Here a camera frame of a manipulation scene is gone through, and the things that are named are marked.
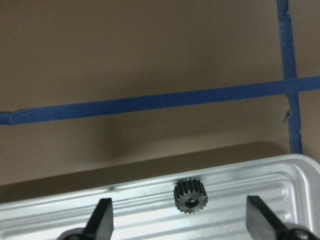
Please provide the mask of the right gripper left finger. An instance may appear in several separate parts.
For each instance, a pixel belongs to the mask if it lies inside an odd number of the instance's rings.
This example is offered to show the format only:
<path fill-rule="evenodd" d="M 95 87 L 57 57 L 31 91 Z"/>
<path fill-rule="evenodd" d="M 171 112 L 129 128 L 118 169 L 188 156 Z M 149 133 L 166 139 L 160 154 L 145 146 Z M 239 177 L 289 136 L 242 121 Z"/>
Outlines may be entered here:
<path fill-rule="evenodd" d="M 110 240 L 114 231 L 113 202 L 101 198 L 83 228 L 63 232 L 59 240 Z"/>

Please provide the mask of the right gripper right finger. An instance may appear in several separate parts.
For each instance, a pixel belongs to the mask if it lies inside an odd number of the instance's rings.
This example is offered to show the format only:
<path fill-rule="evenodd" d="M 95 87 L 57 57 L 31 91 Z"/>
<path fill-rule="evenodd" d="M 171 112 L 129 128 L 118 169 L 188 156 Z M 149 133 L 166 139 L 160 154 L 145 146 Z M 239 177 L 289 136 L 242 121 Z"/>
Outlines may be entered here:
<path fill-rule="evenodd" d="M 315 240 L 317 236 L 298 224 L 282 222 L 258 195 L 246 198 L 246 229 L 253 240 Z"/>

